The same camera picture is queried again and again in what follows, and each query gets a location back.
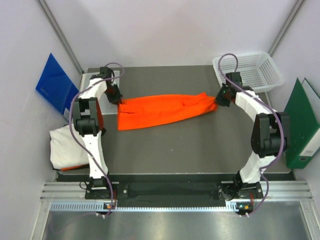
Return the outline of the orange t-shirt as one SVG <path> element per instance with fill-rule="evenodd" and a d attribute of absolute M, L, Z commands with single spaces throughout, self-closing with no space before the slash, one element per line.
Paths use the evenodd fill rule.
<path fill-rule="evenodd" d="M 171 124 L 218 109 L 216 98 L 197 95 L 163 94 L 124 99 L 117 107 L 117 129 L 129 131 Z"/>

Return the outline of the white plastic basket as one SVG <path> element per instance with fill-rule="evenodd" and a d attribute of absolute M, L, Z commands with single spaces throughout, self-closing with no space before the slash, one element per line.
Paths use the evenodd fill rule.
<path fill-rule="evenodd" d="M 212 65 L 219 85 L 222 86 L 226 80 L 219 71 L 218 62 L 224 74 L 240 72 L 243 85 L 251 87 L 255 93 L 266 93 L 284 84 L 275 61 L 266 52 L 242 53 L 237 55 L 237 59 L 229 55 L 223 59 L 215 57 Z"/>

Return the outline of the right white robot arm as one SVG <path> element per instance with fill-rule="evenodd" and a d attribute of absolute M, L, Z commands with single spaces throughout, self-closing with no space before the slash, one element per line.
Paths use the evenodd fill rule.
<path fill-rule="evenodd" d="M 216 97 L 219 106 L 234 103 L 253 121 L 250 139 L 252 153 L 245 166 L 233 178 L 233 183 L 222 183 L 219 194 L 222 199 L 246 198 L 257 195 L 260 180 L 270 164 L 280 159 L 291 143 L 290 116 L 261 104 L 261 99 L 249 88 L 239 91 L 231 84 L 223 84 Z"/>

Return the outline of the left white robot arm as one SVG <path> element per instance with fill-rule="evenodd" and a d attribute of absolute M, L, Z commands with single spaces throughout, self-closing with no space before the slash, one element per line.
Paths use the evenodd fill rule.
<path fill-rule="evenodd" d="M 114 187 L 108 177 L 104 160 L 102 135 L 106 132 L 99 100 L 106 95 L 112 105 L 122 102 L 122 94 L 115 74 L 99 73 L 92 76 L 86 89 L 73 98 L 70 106 L 69 130 L 76 143 L 86 152 L 89 162 L 89 181 L 86 199 L 114 199 Z"/>

